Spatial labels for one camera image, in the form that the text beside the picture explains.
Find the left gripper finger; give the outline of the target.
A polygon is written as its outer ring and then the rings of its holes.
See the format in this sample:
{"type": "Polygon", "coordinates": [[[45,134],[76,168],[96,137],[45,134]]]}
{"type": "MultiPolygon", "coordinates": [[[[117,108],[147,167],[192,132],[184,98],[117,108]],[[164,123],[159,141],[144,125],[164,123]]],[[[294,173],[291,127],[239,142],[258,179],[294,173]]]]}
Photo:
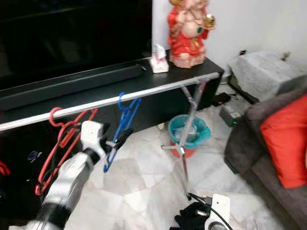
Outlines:
{"type": "Polygon", "coordinates": [[[130,135],[132,135],[132,129],[131,128],[120,131],[119,136],[115,141],[116,145],[124,145],[127,138],[129,138],[130,135]]]}

